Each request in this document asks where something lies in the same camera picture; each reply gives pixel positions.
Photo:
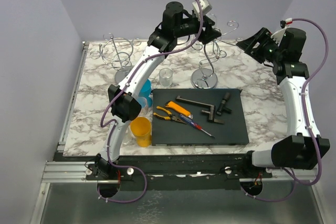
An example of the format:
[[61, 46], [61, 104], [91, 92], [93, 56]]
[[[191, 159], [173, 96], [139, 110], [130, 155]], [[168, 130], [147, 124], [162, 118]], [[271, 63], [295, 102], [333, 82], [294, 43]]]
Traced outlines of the clear tumbler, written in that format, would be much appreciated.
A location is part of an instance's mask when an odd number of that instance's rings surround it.
[[159, 71], [159, 83], [163, 87], [170, 87], [173, 82], [173, 71], [169, 68], [163, 68]]

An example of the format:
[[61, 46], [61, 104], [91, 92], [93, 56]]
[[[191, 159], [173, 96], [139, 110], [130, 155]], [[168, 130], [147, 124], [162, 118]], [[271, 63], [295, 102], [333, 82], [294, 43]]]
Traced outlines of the clear stemless wine glass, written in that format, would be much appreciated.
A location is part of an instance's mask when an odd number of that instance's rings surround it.
[[186, 42], [185, 50], [190, 49], [190, 48], [192, 48], [192, 49], [195, 50], [195, 46], [194, 46], [194, 44], [195, 44], [196, 42], [197, 42], [196, 39], [193, 39], [193, 40], [190, 40], [190, 39], [189, 39], [189, 40]]

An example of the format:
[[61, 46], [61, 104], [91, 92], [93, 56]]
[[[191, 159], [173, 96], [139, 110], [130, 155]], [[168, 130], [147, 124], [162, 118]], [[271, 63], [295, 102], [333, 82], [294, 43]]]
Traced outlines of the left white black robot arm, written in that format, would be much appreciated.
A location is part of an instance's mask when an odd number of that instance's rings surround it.
[[109, 86], [109, 104], [103, 115], [110, 112], [112, 119], [100, 121], [101, 127], [110, 127], [109, 134], [103, 150], [94, 159], [98, 173], [104, 179], [112, 179], [119, 168], [114, 161], [120, 156], [126, 129], [140, 114], [141, 106], [137, 98], [141, 88], [168, 55], [178, 53], [175, 48], [178, 38], [194, 35], [191, 44], [199, 41], [205, 45], [221, 36], [221, 33], [214, 29], [214, 21], [206, 16], [212, 9], [209, 1], [195, 0], [192, 5], [193, 10], [188, 13], [181, 3], [169, 2], [163, 12], [162, 21], [149, 36], [139, 61], [118, 85]]

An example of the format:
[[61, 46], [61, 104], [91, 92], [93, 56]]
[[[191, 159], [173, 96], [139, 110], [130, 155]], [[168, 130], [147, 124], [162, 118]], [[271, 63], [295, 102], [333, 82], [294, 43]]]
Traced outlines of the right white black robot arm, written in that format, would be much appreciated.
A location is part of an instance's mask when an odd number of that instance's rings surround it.
[[261, 167], [285, 167], [311, 170], [321, 164], [330, 149], [315, 123], [309, 98], [310, 75], [300, 61], [306, 32], [285, 27], [275, 33], [262, 28], [237, 46], [259, 63], [269, 62], [282, 92], [287, 114], [287, 136], [271, 149], [253, 151], [251, 159], [241, 165], [249, 178], [259, 174]]

